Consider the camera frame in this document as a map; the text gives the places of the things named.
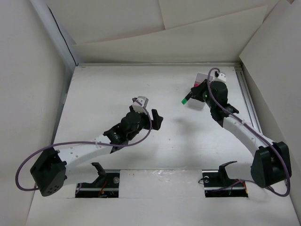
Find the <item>aluminium table rail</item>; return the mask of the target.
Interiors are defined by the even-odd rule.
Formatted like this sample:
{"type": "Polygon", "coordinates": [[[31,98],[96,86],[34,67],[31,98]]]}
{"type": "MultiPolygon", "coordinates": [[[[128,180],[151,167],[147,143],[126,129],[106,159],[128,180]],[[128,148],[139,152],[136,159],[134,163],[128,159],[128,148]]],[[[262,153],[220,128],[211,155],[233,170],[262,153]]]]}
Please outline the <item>aluminium table rail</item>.
{"type": "Polygon", "coordinates": [[[235,62],[234,68],[247,106],[250,124],[265,136],[277,140],[274,117],[257,85],[242,63],[235,62]]]}

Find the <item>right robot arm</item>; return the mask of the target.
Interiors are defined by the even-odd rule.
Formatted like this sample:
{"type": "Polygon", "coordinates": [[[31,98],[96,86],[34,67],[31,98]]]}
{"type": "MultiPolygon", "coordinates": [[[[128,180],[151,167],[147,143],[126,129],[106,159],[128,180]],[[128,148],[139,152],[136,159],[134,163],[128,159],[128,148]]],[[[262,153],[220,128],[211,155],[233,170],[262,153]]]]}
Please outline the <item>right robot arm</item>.
{"type": "Polygon", "coordinates": [[[228,89],[222,81],[204,80],[191,88],[190,96],[206,103],[214,121],[233,134],[252,154],[250,173],[253,181],[266,188],[292,175],[288,146],[274,142],[239,118],[239,110],[228,103],[228,89]]]}

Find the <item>green highlighter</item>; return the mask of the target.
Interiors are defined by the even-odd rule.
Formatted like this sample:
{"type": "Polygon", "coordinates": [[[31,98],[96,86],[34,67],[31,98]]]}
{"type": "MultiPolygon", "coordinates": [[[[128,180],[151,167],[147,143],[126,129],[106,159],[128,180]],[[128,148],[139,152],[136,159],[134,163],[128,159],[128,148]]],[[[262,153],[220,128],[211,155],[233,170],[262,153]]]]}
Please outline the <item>green highlighter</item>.
{"type": "Polygon", "coordinates": [[[181,103],[182,103],[183,105],[185,105],[185,104],[188,102],[188,100],[191,98],[191,96],[192,96],[192,93],[191,93],[191,92],[188,93],[188,94],[184,97],[184,99],[181,101],[181,103]]]}

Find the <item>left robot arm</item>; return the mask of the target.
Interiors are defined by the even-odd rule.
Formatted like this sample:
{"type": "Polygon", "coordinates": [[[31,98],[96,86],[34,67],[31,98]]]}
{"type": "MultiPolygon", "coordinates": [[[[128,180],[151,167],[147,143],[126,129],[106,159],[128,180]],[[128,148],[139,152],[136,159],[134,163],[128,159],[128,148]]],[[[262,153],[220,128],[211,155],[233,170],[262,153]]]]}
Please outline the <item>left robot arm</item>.
{"type": "Polygon", "coordinates": [[[67,149],[56,150],[51,147],[42,151],[30,169],[41,195],[53,195],[69,184],[102,187],[107,180],[107,173],[96,158],[131,146],[130,141],[142,129],[159,130],[163,117],[155,109],[151,113],[152,120],[145,112],[131,109],[120,123],[91,142],[76,146],[69,142],[67,149]]]}

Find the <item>white divided container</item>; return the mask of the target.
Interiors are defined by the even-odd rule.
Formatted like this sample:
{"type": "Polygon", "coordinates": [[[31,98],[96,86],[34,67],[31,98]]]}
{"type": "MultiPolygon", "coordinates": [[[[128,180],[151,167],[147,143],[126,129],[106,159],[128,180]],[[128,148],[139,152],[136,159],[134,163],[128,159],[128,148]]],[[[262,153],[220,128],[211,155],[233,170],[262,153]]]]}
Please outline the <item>white divided container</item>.
{"type": "Polygon", "coordinates": [[[205,105],[210,106],[213,103],[208,91],[206,74],[197,73],[195,83],[191,91],[192,96],[188,100],[189,107],[202,110],[205,105]]]}

